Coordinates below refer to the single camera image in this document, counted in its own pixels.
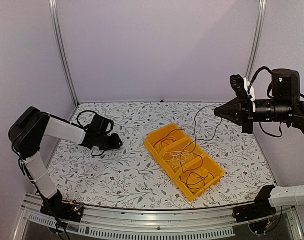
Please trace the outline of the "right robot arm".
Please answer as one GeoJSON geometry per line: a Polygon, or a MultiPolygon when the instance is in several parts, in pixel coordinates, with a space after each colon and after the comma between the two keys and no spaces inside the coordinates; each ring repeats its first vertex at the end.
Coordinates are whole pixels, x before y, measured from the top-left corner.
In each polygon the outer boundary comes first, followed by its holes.
{"type": "MultiPolygon", "coordinates": [[[[214,110],[215,116],[242,127],[242,133],[252,134],[254,123],[286,124],[304,135],[304,95],[300,89],[300,74],[296,70],[260,67],[247,81],[240,75],[230,77],[236,97],[214,110]],[[266,99],[256,99],[254,83],[262,71],[267,71],[271,82],[266,99]]],[[[270,208],[304,206],[304,185],[280,187],[264,186],[254,200],[250,213],[261,218],[270,208]]]]}

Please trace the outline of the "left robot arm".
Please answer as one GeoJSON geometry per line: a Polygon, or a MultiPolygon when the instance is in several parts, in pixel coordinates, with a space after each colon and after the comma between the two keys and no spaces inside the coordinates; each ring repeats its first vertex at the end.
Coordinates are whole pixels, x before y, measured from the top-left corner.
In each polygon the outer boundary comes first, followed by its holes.
{"type": "Polygon", "coordinates": [[[89,123],[82,124],[79,116],[76,122],[71,122],[31,106],[8,131],[11,150],[18,157],[22,174],[34,185],[40,197],[47,201],[46,207],[55,217],[62,217],[67,210],[62,202],[63,196],[43,160],[41,150],[44,140],[69,142],[90,151],[98,149],[101,155],[123,146],[120,136],[113,132],[113,120],[92,110],[85,113],[93,117],[89,123]]]}

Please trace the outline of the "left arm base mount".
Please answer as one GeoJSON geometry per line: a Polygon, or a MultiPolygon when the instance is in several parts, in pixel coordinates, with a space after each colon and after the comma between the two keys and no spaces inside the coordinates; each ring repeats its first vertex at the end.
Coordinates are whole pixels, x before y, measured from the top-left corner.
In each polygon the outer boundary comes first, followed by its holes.
{"type": "Polygon", "coordinates": [[[43,204],[40,212],[59,220],[67,220],[80,223],[84,213],[84,203],[72,200],[69,202],[63,201],[63,196],[58,190],[51,198],[46,198],[40,194],[43,204]]]}

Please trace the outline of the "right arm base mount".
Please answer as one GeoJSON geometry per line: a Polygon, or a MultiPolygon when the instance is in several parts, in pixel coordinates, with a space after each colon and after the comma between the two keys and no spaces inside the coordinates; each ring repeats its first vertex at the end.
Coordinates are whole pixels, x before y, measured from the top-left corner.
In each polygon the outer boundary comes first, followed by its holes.
{"type": "Polygon", "coordinates": [[[265,218],[263,221],[250,223],[249,229],[256,235],[266,234],[277,213],[277,209],[269,202],[271,192],[275,187],[275,185],[264,186],[255,197],[254,203],[234,207],[232,217],[237,223],[265,218]]]}

